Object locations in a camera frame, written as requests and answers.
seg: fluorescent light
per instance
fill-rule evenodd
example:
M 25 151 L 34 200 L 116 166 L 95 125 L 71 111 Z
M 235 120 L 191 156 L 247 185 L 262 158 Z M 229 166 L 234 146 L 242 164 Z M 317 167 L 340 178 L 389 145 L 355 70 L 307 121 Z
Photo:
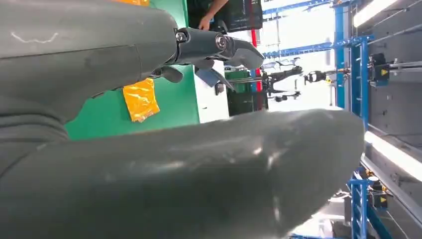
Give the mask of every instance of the fluorescent light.
M 353 25 L 358 27 L 364 24 L 367 20 L 388 8 L 391 4 L 397 2 L 397 0 L 373 0 L 364 9 L 358 12 L 353 18 Z
M 404 153 L 369 131 L 365 133 L 365 141 L 372 144 L 378 152 L 384 155 L 392 163 L 422 182 L 422 163 L 417 159 Z

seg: ceiling light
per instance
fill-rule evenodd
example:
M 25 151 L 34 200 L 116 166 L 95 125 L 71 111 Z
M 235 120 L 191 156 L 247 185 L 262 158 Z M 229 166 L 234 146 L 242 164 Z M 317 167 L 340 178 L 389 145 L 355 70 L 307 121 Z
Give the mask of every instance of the ceiling light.
M 371 19 L 373 16 L 375 16 L 382 10 L 388 8 L 391 4 L 395 3 L 396 1 L 397 0 L 373 0 L 355 15 L 355 17 L 353 18 L 353 25 L 355 27 L 358 27 L 364 24 L 367 20 Z

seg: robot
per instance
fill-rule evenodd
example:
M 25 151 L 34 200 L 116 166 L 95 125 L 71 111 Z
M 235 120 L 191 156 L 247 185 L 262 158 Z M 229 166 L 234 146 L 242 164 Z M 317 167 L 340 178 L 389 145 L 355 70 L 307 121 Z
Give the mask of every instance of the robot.
M 165 11 L 105 0 L 0 0 L 0 22 L 2 239 L 281 237 L 358 166 L 362 123 L 343 111 L 70 141 L 65 123 L 101 92 L 177 83 L 173 65 L 257 68 L 263 57 L 178 29 Z

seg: white chalk mark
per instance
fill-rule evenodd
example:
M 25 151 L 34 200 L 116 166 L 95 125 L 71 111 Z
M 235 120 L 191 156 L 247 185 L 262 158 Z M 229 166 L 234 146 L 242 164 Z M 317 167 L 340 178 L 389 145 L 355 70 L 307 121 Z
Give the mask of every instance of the white chalk mark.
M 20 38 L 18 35 L 16 35 L 14 32 L 11 32 L 10 33 L 14 38 L 16 38 L 17 40 L 19 40 L 20 42 L 23 42 L 23 43 L 34 43 L 34 42 L 36 42 L 36 43 L 41 43 L 41 44 L 44 44 L 44 43 L 49 43 L 49 42 L 52 42 L 52 41 L 54 41 L 54 39 L 56 38 L 56 36 L 58 36 L 59 34 L 56 32 L 56 33 L 54 33 L 53 34 L 53 36 L 50 38 L 50 39 L 48 39 L 48 40 L 45 40 L 45 41 L 40 41 L 40 40 L 38 40 L 38 39 L 32 39 L 32 40 L 23 40 L 22 38 Z

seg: person's hand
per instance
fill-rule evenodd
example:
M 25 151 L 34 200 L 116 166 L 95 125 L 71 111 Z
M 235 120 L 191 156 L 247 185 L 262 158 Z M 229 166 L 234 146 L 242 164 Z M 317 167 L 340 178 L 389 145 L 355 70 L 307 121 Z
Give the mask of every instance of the person's hand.
M 201 21 L 199 23 L 199 26 L 198 26 L 198 29 L 199 30 L 208 31 L 210 29 L 210 21 L 211 21 L 211 19 L 212 19 L 212 16 L 205 15 L 201 19 Z

